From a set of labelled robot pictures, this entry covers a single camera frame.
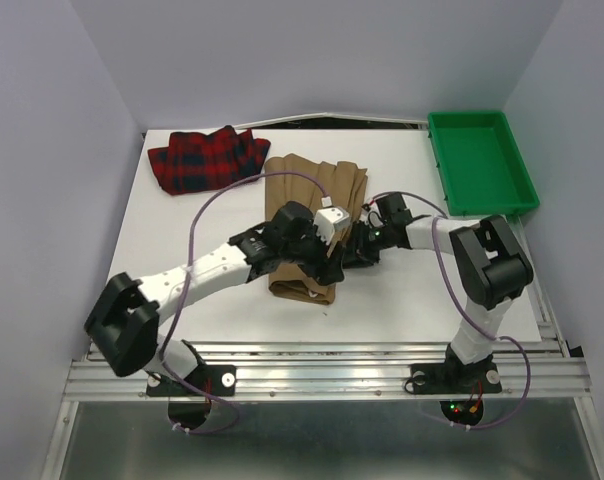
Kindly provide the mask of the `tan brown skirt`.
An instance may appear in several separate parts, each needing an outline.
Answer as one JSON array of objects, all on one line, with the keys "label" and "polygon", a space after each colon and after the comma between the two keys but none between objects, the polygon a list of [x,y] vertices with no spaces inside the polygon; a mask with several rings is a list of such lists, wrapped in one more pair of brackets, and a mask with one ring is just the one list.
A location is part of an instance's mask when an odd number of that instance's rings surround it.
[{"label": "tan brown skirt", "polygon": [[[351,218],[360,217],[366,197],[368,171],[349,161],[315,163],[296,154],[273,156],[264,165],[270,176],[265,181],[265,215],[272,219],[289,201],[296,201],[311,211],[321,206],[328,194]],[[321,286],[307,277],[298,266],[282,264],[268,276],[268,289],[276,297],[322,306],[336,299],[336,287]]]}]

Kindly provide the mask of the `red plaid skirt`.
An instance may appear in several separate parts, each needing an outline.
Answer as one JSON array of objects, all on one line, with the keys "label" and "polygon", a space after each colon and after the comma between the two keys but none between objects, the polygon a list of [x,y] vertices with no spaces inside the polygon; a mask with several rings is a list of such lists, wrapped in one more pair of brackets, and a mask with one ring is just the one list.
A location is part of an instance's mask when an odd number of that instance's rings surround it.
[{"label": "red plaid skirt", "polygon": [[271,142],[227,125],[210,134],[173,132],[168,144],[148,151],[159,187],[171,196],[220,190],[259,174]]}]

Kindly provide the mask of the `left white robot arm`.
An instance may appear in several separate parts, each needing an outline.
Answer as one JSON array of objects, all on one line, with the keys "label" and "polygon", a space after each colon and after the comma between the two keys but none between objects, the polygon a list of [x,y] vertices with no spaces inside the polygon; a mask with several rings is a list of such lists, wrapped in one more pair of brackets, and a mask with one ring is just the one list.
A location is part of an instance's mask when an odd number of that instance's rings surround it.
[{"label": "left white robot arm", "polygon": [[351,223],[341,207],[316,212],[295,201],[273,218],[233,237],[210,253],[159,274],[111,277],[89,314],[84,330],[118,377],[138,371],[169,377],[181,393],[204,382],[202,357],[185,340],[161,334],[164,322],[227,288],[268,276],[283,264],[297,266],[322,286],[343,280],[341,233]]}]

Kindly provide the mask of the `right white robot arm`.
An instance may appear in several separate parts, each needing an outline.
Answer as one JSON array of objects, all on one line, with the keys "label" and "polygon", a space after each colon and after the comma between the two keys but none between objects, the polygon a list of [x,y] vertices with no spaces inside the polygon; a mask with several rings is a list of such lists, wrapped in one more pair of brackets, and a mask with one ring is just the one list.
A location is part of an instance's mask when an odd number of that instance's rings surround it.
[{"label": "right white robot arm", "polygon": [[464,390],[477,380],[477,366],[492,355],[503,317],[532,283],[533,267],[504,217],[455,220],[443,212],[415,216],[404,201],[407,195],[384,192],[363,205],[346,243],[343,266],[373,266],[391,248],[435,253],[462,317],[442,378],[448,387]]}]

